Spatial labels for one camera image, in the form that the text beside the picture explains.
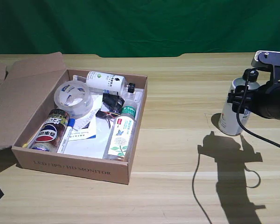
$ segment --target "green backdrop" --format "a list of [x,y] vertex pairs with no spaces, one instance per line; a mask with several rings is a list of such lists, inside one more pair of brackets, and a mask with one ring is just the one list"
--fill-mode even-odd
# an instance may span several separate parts
[[0,54],[280,50],[280,0],[0,0]]

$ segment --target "marker pen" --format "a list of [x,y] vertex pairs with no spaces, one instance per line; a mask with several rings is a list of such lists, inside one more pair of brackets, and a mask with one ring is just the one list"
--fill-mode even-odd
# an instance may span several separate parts
[[57,153],[64,153],[65,147],[67,145],[67,142],[69,141],[71,130],[73,129],[73,126],[75,124],[75,119],[70,118],[68,126],[65,130],[65,133],[61,139],[60,145],[58,147]]

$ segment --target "white spray can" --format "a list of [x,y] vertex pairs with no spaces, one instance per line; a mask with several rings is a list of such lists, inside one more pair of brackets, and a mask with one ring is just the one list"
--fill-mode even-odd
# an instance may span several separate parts
[[133,85],[133,88],[135,88],[135,84],[128,83],[123,76],[98,71],[90,71],[88,73],[86,85],[90,87],[91,91],[119,96],[128,91],[129,85]]
[[[249,74],[249,80],[248,80],[248,89],[249,90],[254,90],[260,87],[260,85],[257,83],[257,77],[258,77],[258,72],[255,70],[247,69],[245,70],[244,74],[242,77],[236,78],[232,81],[230,89],[228,92],[231,90],[235,90],[235,88],[238,85],[245,85],[246,80],[247,80],[247,73],[250,72]],[[250,111],[245,109],[244,114],[239,114],[239,119],[243,126],[246,125],[249,116],[250,116]],[[221,132],[231,135],[231,136],[236,136],[242,133],[243,129],[239,126],[237,117],[236,117],[235,112],[232,111],[232,104],[226,102],[224,104],[220,119],[219,119],[219,129]]]

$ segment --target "wood grain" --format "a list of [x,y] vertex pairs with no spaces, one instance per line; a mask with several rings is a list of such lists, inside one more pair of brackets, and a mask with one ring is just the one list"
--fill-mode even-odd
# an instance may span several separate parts
[[[0,153],[0,224],[280,224],[280,149],[216,128],[231,81],[254,53],[165,58],[64,55],[69,68],[148,76],[128,186],[17,167]],[[32,55],[0,55],[0,63]],[[259,82],[269,78],[261,73]],[[280,121],[252,115],[248,128],[280,143]],[[192,180],[197,167],[193,194]]]

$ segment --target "tape roll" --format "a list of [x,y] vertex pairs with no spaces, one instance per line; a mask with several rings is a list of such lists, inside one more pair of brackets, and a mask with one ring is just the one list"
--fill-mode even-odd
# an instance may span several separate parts
[[92,108],[89,87],[81,81],[68,81],[60,85],[55,91],[54,101],[58,108],[74,119],[86,115]]

